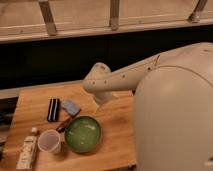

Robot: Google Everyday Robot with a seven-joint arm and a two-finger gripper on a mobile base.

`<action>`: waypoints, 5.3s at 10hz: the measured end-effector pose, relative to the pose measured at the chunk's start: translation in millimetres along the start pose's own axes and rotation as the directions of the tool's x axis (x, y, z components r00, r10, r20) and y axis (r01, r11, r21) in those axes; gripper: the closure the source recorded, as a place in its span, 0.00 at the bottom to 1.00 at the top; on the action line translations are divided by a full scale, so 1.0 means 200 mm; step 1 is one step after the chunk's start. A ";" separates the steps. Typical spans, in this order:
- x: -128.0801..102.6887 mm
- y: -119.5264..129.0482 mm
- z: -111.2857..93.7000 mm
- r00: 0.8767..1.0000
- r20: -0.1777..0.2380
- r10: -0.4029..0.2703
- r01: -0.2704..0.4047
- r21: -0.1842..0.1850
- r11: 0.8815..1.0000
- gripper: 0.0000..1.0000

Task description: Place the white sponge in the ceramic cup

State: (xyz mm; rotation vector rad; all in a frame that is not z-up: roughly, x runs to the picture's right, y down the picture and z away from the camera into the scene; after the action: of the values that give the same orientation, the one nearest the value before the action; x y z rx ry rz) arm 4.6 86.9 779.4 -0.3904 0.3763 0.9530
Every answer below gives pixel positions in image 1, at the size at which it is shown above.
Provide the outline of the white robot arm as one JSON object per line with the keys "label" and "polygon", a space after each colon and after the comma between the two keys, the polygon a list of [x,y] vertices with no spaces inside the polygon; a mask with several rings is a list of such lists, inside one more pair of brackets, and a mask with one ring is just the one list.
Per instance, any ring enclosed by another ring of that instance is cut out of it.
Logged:
{"label": "white robot arm", "polygon": [[95,64],[83,80],[98,103],[133,90],[137,171],[213,171],[213,43],[157,53],[112,72]]}

